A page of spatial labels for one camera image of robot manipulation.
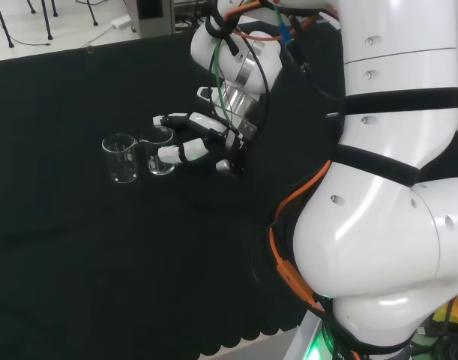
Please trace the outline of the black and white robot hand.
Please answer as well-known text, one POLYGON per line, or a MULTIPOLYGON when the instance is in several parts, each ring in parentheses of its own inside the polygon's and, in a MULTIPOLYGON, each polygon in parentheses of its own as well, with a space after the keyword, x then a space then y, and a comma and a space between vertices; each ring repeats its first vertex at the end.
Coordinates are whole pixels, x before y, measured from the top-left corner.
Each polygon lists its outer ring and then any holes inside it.
POLYGON ((200 165, 211 160, 216 171, 234 176, 244 174, 247 148, 257 132, 255 125, 238 115, 235 122, 226 122, 199 112, 157 115, 152 118, 152 124, 159 129, 188 128, 199 133, 197 138, 180 145, 159 147, 156 154, 165 164, 200 165))

